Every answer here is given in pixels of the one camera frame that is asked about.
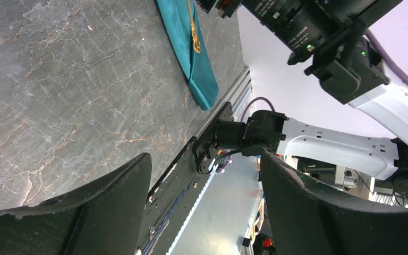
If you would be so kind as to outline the gold spoon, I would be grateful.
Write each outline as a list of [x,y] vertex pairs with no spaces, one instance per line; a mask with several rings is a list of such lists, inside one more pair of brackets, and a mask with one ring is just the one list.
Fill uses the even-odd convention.
[[190,0],[187,0],[189,18],[190,18],[190,26],[191,26],[191,37],[192,37],[192,47],[196,53],[201,53],[201,43],[198,37],[197,26],[194,19],[194,5],[191,3]]

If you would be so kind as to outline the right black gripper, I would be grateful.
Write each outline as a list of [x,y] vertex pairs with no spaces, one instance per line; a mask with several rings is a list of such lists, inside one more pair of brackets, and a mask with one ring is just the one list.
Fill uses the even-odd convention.
[[221,18],[231,18],[237,9],[244,4],[244,0],[196,0],[200,8],[210,13],[213,9],[218,10]]

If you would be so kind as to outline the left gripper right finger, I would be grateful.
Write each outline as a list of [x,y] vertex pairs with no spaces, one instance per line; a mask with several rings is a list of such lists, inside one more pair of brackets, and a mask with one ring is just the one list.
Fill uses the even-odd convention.
[[278,254],[408,254],[408,209],[362,199],[261,155]]

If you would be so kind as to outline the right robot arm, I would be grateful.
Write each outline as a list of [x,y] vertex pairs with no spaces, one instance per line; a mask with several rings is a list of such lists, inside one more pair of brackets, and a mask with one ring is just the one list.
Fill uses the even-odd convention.
[[322,91],[307,110],[327,120],[335,110],[360,111],[393,138],[366,137],[308,125],[293,118],[280,125],[278,153],[320,160],[363,172],[408,197],[408,88],[383,69],[389,57],[369,28],[399,1],[199,1],[230,18],[245,7],[290,51],[288,65],[312,60],[304,70]]

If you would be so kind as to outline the teal cloth napkin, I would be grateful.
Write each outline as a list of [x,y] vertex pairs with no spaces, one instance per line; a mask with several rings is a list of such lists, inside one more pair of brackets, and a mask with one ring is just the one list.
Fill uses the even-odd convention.
[[201,53],[192,47],[191,26],[186,1],[157,1],[158,10],[175,56],[180,64],[188,87],[203,111],[213,108],[219,93],[205,40],[199,26],[194,5],[194,19],[201,43]]

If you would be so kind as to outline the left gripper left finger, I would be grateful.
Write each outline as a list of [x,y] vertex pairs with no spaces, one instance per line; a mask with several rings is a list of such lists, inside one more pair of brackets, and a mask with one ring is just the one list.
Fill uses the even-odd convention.
[[144,152],[37,206],[0,210],[0,254],[135,254],[151,166]]

